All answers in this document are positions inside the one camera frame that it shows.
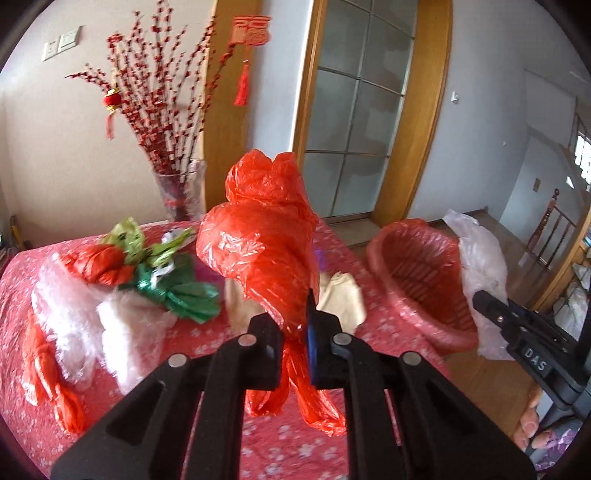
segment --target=beige cloth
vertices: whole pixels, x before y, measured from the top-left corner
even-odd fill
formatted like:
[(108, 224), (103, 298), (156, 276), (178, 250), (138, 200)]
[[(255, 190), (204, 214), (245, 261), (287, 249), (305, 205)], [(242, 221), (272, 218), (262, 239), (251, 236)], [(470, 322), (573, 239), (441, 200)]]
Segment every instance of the beige cloth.
[[(242, 286), (237, 280), (226, 279), (224, 296), (230, 327), (236, 335), (246, 333), (251, 318), (265, 311), (254, 300), (244, 298)], [(316, 308), (336, 315), (343, 331), (351, 335), (367, 316), (361, 289), (349, 273), (338, 272), (332, 277), (320, 274), (320, 295)]]

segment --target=glass door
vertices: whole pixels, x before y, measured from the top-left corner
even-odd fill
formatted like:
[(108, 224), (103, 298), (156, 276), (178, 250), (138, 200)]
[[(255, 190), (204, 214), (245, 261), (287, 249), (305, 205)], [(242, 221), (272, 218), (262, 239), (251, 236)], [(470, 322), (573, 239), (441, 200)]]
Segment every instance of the glass door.
[(329, 0), (303, 176), (325, 218), (375, 206), (402, 109), (418, 0)]

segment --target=wooden door frame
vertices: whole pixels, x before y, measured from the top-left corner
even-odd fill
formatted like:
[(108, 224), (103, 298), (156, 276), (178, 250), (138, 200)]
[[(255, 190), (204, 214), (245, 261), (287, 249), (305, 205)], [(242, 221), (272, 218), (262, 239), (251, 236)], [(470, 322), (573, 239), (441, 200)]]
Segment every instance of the wooden door frame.
[[(300, 170), (328, 0), (314, 0), (295, 123), (293, 151)], [(452, 0), (419, 0), (413, 59), (402, 114), (378, 201), (371, 214), (379, 226), (406, 218), (431, 148), (445, 91), (452, 44)]]
[[(224, 52), (228, 49), (233, 18), (236, 15), (260, 14), (262, 0), (214, 0), (214, 9), (216, 34), (212, 38), (211, 50)], [(205, 203), (208, 210), (226, 201), (226, 176), (246, 153), (248, 107), (234, 105), (245, 58), (244, 49), (244, 45), (238, 45), (224, 67), (203, 125), (203, 158), (207, 161)], [(251, 65), (255, 62), (255, 56), (251, 56)], [(215, 68), (207, 70), (207, 82), (213, 80), (215, 71)]]

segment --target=finger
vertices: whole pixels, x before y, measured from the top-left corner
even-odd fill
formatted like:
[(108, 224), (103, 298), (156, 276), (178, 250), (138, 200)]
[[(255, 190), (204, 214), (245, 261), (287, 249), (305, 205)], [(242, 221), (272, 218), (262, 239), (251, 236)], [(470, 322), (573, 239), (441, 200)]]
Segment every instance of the finger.
[(550, 437), (552, 436), (552, 432), (546, 430), (539, 435), (536, 435), (535, 438), (531, 441), (532, 448), (546, 448), (548, 446), (548, 442), (550, 441)]
[(540, 417), (534, 408), (529, 408), (519, 419), (521, 426), (523, 427), (525, 434), (532, 438), (540, 426)]
[(538, 384), (531, 387), (530, 393), (528, 394), (528, 398), (530, 399), (530, 401), (528, 402), (527, 407), (536, 408), (539, 405), (540, 400), (542, 400), (543, 392), (544, 391), (542, 390), (542, 387)]
[(529, 442), (530, 439), (525, 434), (524, 429), (521, 426), (517, 427), (515, 433), (513, 434), (513, 443), (515, 443), (522, 451), (525, 452)]

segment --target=frosted glass panel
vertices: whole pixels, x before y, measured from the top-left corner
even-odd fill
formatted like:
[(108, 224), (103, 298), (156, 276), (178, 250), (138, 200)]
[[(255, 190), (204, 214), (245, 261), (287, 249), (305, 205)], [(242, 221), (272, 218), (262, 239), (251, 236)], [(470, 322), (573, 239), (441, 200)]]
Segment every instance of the frosted glass panel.
[(349, 0), (349, 2), (359, 5), (360, 7), (367, 8), (367, 10), (371, 8), (371, 0)]
[(307, 153), (304, 159), (304, 182), (312, 209), (321, 217), (330, 216), (339, 182), (344, 155)]
[(385, 158), (347, 155), (333, 215), (371, 212), (378, 199)]
[(342, 0), (329, 0), (320, 65), (357, 76), (368, 21), (369, 13)]
[(413, 40), (379, 18), (373, 18), (361, 77), (402, 93)]
[(399, 107), (395, 93), (361, 82), (348, 150), (388, 156)]
[(356, 82), (336, 73), (318, 71), (307, 150), (345, 150)]
[(414, 35), (417, 0), (374, 0), (374, 13)]

